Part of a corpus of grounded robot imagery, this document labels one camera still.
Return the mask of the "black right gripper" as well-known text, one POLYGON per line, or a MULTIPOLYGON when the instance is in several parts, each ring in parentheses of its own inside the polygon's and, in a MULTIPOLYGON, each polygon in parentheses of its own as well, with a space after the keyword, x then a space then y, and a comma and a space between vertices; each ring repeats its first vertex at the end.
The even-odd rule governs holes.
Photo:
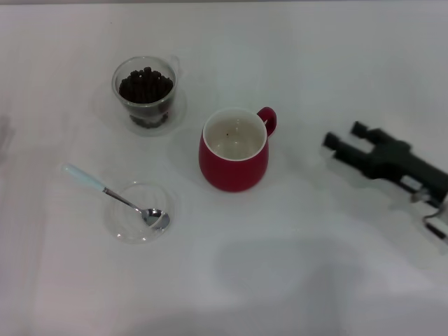
POLYGON ((447 196, 447 173, 415 156, 411 146, 381 129, 370 129, 356 121, 350 133, 374 145, 370 153, 343 142, 328 132, 322 146, 333 151, 333 157, 355 169, 365 169, 370 179, 385 179, 411 194, 425 192, 427 203, 438 207, 447 196))

